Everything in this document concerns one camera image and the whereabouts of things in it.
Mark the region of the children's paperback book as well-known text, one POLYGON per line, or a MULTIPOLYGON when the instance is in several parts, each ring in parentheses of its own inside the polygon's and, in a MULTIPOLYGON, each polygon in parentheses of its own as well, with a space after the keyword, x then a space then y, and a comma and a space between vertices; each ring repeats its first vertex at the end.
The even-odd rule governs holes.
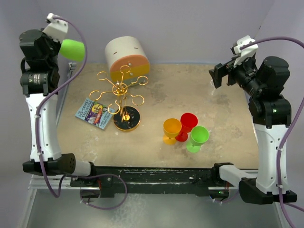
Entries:
POLYGON ((75 113, 75 117, 104 130, 110 120, 112 114, 109 113, 108 107, 97 101, 93 101, 86 98, 78 111, 75 113))

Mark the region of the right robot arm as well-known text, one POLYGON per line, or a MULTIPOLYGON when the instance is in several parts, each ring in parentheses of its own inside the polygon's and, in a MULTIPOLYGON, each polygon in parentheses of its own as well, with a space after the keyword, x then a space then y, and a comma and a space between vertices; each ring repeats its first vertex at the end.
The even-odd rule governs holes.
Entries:
POLYGON ((211 180, 217 186, 225 182, 238 187, 242 200, 251 204, 293 203, 297 194, 290 190, 286 175, 284 135, 291 129, 291 105, 281 92, 290 76, 289 64, 282 58, 266 57, 256 66, 254 57, 240 65, 235 60, 217 64, 209 70, 215 88, 228 76, 227 85, 238 84, 249 96, 258 143, 259 167, 257 176, 238 169, 230 162, 216 163, 211 169, 211 180))

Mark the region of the red wine glass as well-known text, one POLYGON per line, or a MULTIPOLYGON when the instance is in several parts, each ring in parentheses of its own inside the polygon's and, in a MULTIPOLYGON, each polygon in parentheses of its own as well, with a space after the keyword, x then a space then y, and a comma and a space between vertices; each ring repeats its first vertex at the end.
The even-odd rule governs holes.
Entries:
POLYGON ((180 118, 182 128, 175 139, 179 142, 185 142, 188 139, 188 133, 197 126, 198 118, 192 113, 184 113, 180 118))

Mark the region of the round mini drawer chest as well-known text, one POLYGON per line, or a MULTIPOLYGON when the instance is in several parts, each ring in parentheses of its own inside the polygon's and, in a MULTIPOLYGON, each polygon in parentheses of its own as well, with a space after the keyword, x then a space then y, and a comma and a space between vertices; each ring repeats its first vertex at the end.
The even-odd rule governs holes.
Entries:
POLYGON ((150 72, 150 62, 138 39, 123 36, 111 40, 104 49, 104 54, 112 82, 123 80, 135 82, 137 77, 150 72))

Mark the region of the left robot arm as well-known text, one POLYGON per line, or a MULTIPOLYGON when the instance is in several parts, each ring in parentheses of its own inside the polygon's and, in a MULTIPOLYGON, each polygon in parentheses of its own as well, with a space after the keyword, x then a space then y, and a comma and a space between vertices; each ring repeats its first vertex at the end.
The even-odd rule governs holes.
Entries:
POLYGON ((67 29, 31 29, 19 36, 24 54, 20 85, 30 114, 31 154, 22 164, 24 172, 35 175, 81 176, 86 186, 97 183, 98 175, 90 162, 78 161, 74 154, 63 154, 57 139, 56 106, 60 79, 57 56, 67 29))

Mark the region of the orange wine glass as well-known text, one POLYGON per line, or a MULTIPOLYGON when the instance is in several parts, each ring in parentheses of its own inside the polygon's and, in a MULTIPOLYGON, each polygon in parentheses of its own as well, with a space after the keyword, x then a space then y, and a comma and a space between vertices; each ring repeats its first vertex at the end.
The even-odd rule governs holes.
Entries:
POLYGON ((180 133, 182 125, 180 120, 176 118, 169 118, 163 123, 163 141, 167 145, 174 145, 176 143, 175 137, 180 133))

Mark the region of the clear plastic wine glass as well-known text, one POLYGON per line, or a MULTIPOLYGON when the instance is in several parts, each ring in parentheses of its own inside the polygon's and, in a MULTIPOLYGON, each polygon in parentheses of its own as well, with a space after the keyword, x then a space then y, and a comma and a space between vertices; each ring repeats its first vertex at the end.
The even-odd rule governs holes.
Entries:
POLYGON ((213 80, 210 81, 210 85, 212 87, 211 96, 213 96, 214 92, 215 92, 215 89, 216 89, 215 86, 214 86, 213 80))

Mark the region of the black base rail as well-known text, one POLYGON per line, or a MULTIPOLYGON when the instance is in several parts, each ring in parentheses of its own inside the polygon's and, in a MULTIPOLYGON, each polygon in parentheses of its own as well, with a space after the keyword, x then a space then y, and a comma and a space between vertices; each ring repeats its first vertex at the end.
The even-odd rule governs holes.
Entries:
POLYGON ((102 197, 124 194, 194 194, 220 197, 233 188, 214 168, 96 166, 89 179, 73 178, 72 187, 101 190, 102 197))

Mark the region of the green wine glass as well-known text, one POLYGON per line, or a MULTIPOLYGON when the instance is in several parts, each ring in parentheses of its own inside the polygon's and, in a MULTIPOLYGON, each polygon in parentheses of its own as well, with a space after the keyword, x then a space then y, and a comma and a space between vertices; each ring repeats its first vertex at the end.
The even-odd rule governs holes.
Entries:
POLYGON ((196 126, 190 132, 186 149, 191 153, 197 153, 201 146, 209 139, 209 131, 203 126, 196 126))
POLYGON ((80 41, 64 39, 59 53, 67 59, 82 61, 85 56, 85 46, 80 41))

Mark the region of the gold wine glass rack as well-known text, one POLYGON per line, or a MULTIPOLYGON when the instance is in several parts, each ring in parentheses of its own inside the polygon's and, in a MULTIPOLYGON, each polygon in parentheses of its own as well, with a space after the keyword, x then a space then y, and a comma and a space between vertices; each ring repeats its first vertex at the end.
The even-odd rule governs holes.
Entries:
POLYGON ((142 95, 132 95, 129 92, 129 87, 133 85, 144 86, 148 84, 149 79, 146 76, 138 76, 134 82, 126 84, 124 77, 127 74, 131 74, 131 67, 129 65, 123 65, 120 67, 119 72, 121 77, 116 81, 112 82, 107 77, 101 78, 101 74, 107 74, 105 71, 97 73, 96 77, 99 81, 107 81, 112 85, 110 91, 100 92, 93 90, 89 94, 89 98, 93 101, 98 101, 104 94, 111 93, 115 96, 115 102, 108 105, 108 112, 113 117, 115 127, 123 132, 130 132, 135 130, 141 121, 141 115, 136 109, 137 106, 144 104, 145 99, 142 95))

